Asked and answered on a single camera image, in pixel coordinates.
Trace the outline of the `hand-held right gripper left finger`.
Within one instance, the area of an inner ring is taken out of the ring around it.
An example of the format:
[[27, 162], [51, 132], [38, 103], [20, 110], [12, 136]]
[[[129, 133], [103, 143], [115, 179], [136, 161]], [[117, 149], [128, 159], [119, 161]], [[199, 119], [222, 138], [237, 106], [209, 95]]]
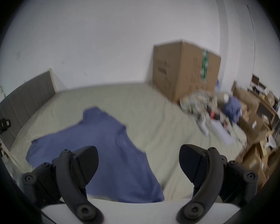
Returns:
[[61, 198], [75, 217], [84, 224], [101, 224], [102, 212], [86, 195], [98, 169], [99, 158], [94, 146], [71, 152], [62, 150], [51, 163], [43, 162], [32, 172], [22, 174], [22, 192], [38, 208], [61, 204]]

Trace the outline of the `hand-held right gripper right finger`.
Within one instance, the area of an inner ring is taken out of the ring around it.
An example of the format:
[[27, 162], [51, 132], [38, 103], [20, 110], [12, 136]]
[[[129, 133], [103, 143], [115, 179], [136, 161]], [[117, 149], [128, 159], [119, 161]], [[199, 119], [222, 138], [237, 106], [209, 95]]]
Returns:
[[206, 150], [184, 144], [180, 147], [179, 164], [194, 185], [192, 199], [177, 213], [180, 224], [199, 222], [217, 197], [241, 208], [257, 194], [258, 174], [235, 160], [228, 161], [215, 147]]

